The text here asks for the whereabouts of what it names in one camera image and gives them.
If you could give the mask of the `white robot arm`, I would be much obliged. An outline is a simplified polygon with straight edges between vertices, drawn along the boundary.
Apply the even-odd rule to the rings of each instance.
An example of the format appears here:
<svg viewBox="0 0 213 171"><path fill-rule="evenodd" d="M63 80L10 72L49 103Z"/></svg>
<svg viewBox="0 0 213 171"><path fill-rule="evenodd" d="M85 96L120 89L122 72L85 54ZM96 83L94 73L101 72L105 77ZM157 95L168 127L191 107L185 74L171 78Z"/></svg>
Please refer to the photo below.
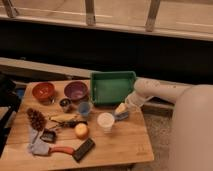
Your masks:
<svg viewBox="0 0 213 171"><path fill-rule="evenodd" d="M139 78L124 103L127 108L141 108L153 97L174 104L169 171L213 171L213 85Z"/></svg>

